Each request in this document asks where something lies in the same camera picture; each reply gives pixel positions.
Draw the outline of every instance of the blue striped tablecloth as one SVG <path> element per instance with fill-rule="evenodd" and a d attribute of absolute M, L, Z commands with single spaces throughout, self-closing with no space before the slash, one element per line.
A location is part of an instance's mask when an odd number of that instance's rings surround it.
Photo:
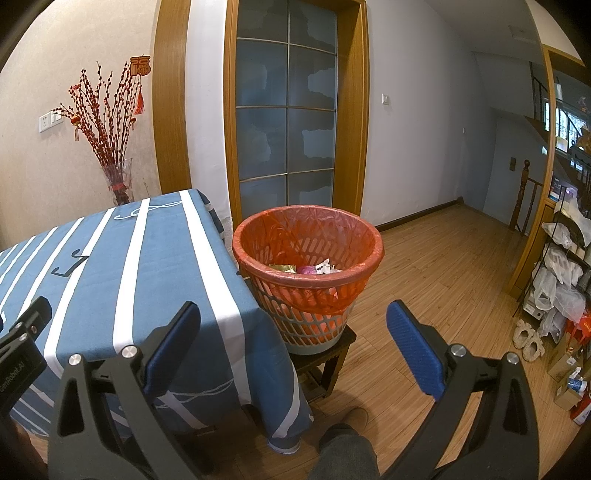
<path fill-rule="evenodd" d="M 253 404 L 270 442 L 289 449 L 313 420 L 279 333 L 236 275 L 196 190 L 79 218 L 0 253 L 3 334 L 39 295 L 53 309 L 37 339 L 48 368 L 11 413 L 37 435 L 49 431 L 71 354 L 92 361 L 139 345 L 186 300 L 199 306 L 202 328 L 170 391 L 155 404 L 171 430 L 213 425 Z M 117 399 L 108 403 L 129 434 Z"/>

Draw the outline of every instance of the white wall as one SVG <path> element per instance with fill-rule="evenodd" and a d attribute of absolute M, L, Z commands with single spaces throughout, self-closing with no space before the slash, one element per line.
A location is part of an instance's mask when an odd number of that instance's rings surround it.
<path fill-rule="evenodd" d="M 525 119 L 509 119 L 499 117 L 496 122 L 496 147 L 493 160 L 491 182 L 486 195 L 484 213 L 509 225 L 515 200 L 521 184 L 521 172 L 524 160 L 530 161 L 530 177 L 539 182 L 544 181 L 546 155 L 542 155 L 542 140 L 527 125 Z M 515 171 L 509 170 L 511 157 L 517 159 Z M 525 189 L 523 204 L 519 214 L 519 226 L 523 225 L 527 209 L 530 205 L 533 184 L 528 182 Z M 540 198 L 540 188 L 536 194 L 534 207 L 530 215 L 529 224 L 533 223 L 535 210 Z"/>
<path fill-rule="evenodd" d="M 223 45 L 226 2 L 193 0 L 189 12 L 185 103 L 193 187 L 211 201 L 231 239 L 223 127 Z"/>
<path fill-rule="evenodd" d="M 570 42 L 569 38 L 560 28 L 558 23 L 556 23 L 556 20 L 552 17 L 552 15 L 550 15 L 548 11 L 535 0 L 525 1 L 530 8 L 532 17 L 534 17 L 535 26 L 538 29 L 540 41 L 549 47 L 562 50 L 563 52 L 568 53 L 569 55 L 572 55 L 573 57 L 576 57 L 580 60 L 581 57 L 579 56 L 577 50 L 575 47 L 573 47 L 573 44 Z"/>
<path fill-rule="evenodd" d="M 0 248 L 79 216 L 113 206 L 99 162 L 68 119 L 39 133 L 38 119 L 71 102 L 80 70 L 96 84 L 96 62 L 118 79 L 129 58 L 151 55 L 157 0 L 54 0 L 0 73 Z M 127 149 L 136 200 L 160 194 L 152 130 L 151 75 L 143 77 L 145 113 Z"/>
<path fill-rule="evenodd" d="M 377 225 L 460 195 L 483 208 L 495 118 L 474 55 L 423 1 L 368 0 L 368 13 L 362 216 Z M 381 105 L 382 93 L 391 96 L 391 106 Z"/>
<path fill-rule="evenodd" d="M 481 209 L 495 120 L 473 54 L 423 0 L 369 0 L 368 13 L 371 105 L 362 216 L 377 225 L 460 195 Z M 191 2 L 186 111 L 193 186 L 210 197 L 229 233 L 225 14 L 226 2 Z M 391 96 L 390 106 L 381 105 L 382 93 Z"/>
<path fill-rule="evenodd" d="M 529 62 L 489 53 L 475 55 L 489 105 L 517 115 L 533 116 Z"/>

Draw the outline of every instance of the ceiling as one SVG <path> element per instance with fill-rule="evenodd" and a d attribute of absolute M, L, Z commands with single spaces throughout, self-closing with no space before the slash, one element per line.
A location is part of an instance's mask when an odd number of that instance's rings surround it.
<path fill-rule="evenodd" d="M 537 30 L 525 0 L 425 1 L 472 51 L 542 63 Z"/>

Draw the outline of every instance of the slipper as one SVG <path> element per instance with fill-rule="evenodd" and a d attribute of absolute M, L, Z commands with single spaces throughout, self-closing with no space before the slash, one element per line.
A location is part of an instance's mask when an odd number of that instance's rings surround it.
<path fill-rule="evenodd" d="M 515 348 L 523 348 L 534 336 L 535 330 L 529 323 L 525 323 L 519 319 L 517 321 L 517 327 L 513 333 L 513 345 Z"/>
<path fill-rule="evenodd" d="M 526 362 L 533 362 L 537 360 L 538 357 L 545 354 L 542 339 L 537 333 L 535 333 L 530 341 L 525 344 L 521 354 L 523 356 L 523 360 Z"/>

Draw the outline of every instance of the stair railing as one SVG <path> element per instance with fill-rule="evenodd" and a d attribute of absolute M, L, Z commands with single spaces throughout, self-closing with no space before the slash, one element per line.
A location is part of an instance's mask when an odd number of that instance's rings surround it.
<path fill-rule="evenodd" d="M 525 195 L 525 188 L 527 187 L 527 183 L 529 181 L 534 184 L 534 189 L 531 192 L 530 205 L 527 209 L 527 215 L 525 216 L 523 227 L 519 228 L 519 225 L 517 225 L 517 221 L 519 219 L 519 213 L 521 212 L 521 205 L 523 203 L 523 197 Z M 542 184 L 539 181 L 530 178 L 530 161 L 525 160 L 523 171 L 521 172 L 521 184 L 519 186 L 519 192 L 517 192 L 517 201 L 515 202 L 513 215 L 511 215 L 511 221 L 509 222 L 510 230 L 514 230 L 517 227 L 517 230 L 521 233 L 521 235 L 525 235 L 525 229 L 527 228 L 527 224 L 530 221 L 531 210 L 535 202 L 535 194 L 538 191 L 538 187 L 541 186 Z"/>

